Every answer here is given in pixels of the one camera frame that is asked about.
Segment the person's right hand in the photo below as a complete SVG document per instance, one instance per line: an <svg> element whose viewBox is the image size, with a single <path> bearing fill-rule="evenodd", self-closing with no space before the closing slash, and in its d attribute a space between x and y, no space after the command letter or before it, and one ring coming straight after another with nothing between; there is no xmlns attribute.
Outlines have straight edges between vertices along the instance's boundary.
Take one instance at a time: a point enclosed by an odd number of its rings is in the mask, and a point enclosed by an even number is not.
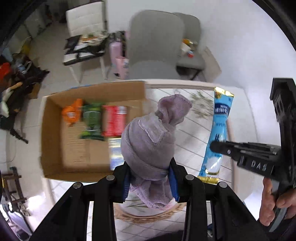
<svg viewBox="0 0 296 241"><path fill-rule="evenodd" d="M264 226L269 226L275 218L274 208L287 208L285 219L290 219L295 216L296 210L296 193L295 189L289 190L275 199L272 195L273 184L269 178L263 178L263 191L261 207L259 212L259 221Z"/></svg>

